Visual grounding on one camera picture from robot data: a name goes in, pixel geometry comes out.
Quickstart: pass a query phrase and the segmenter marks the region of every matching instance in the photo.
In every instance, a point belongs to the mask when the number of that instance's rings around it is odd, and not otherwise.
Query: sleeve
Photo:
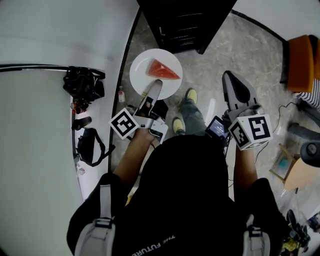
[[[92,223],[94,219],[100,217],[100,185],[110,185],[112,216],[115,216],[126,205],[128,195],[120,177],[113,173],[104,174],[89,197],[75,211],[69,222],[66,241],[72,254],[75,254],[76,244],[83,228]]]
[[[245,214],[253,214],[255,227],[261,228],[269,235],[270,255],[280,255],[285,229],[288,226],[286,219],[279,212],[274,194],[266,178],[256,180],[245,192],[240,202]]]

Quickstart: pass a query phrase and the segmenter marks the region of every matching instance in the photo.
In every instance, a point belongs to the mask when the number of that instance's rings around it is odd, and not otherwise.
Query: yellow shoe
[[[181,119],[178,117],[175,117],[173,119],[172,129],[175,134],[184,134],[185,133],[184,124],[182,123]]]
[[[197,101],[198,101],[197,91],[195,89],[190,88],[186,92],[186,98],[187,100],[193,100],[194,104],[197,104]]]

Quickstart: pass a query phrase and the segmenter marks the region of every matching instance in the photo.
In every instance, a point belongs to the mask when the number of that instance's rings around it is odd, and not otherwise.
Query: plush watermelon
[[[170,68],[168,68],[165,64],[160,61],[154,59],[150,65],[150,68],[147,72],[148,76],[159,78],[159,79],[167,79],[167,80],[176,80],[180,79],[175,72],[173,72]]]

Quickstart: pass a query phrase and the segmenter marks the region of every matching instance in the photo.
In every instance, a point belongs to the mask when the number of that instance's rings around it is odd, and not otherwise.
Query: marble tile floor
[[[133,34],[121,82],[125,91],[125,105],[137,107],[142,100],[142,97],[131,86],[129,70],[137,55],[153,48],[158,48],[158,45],[142,14]],[[172,119],[175,116],[179,117],[179,102],[190,87],[197,90],[197,106],[204,117],[207,115],[211,99],[216,101],[214,116],[220,117],[224,113],[227,105],[223,97],[222,75],[226,70],[238,73],[255,87],[258,100],[264,107],[265,112],[270,115],[272,127],[275,127],[279,118],[279,106],[286,106],[289,102],[296,101],[291,92],[279,83],[282,71],[282,50],[281,41],[271,34],[245,19],[229,14],[203,55],[196,51],[175,54],[182,65],[183,79],[178,91],[165,100],[169,107],[166,116],[169,131],[166,138],[174,135],[171,130]],[[120,111],[125,105],[118,103],[116,112]],[[296,106],[291,104],[287,109],[281,108],[281,119],[277,130],[273,134],[274,138],[258,156],[256,162],[258,177],[265,177],[270,181],[279,208],[283,209],[284,214],[287,211],[288,201],[284,201],[283,198],[287,193],[284,193],[282,182],[271,175],[269,169],[279,153],[279,143],[285,145],[292,153],[298,153],[300,150],[300,144],[303,141],[287,133],[289,122],[297,122],[320,132],[320,129],[311,120],[303,116]],[[111,157],[112,171],[124,154],[129,140],[121,140],[114,134],[113,144],[116,148]],[[232,140],[226,157],[229,179],[231,180],[233,179],[235,148],[235,141]],[[261,147],[255,149],[255,153],[257,154],[260,149]],[[153,149],[150,148],[144,162],[152,151]],[[305,193],[299,194],[301,204],[311,193],[308,187],[305,190]],[[232,199],[234,197],[233,186],[229,188],[229,196]]]

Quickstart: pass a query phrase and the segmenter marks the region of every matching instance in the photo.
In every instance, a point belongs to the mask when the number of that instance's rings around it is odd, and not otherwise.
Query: white plate
[[[181,64],[172,53],[162,49],[151,49],[139,54],[130,67],[130,81],[138,94],[143,95],[147,93],[152,82],[157,79],[147,75],[148,68],[154,59],[166,65],[180,77],[180,79],[176,80],[161,79],[163,85],[158,100],[163,100],[173,95],[178,90],[182,81]]]

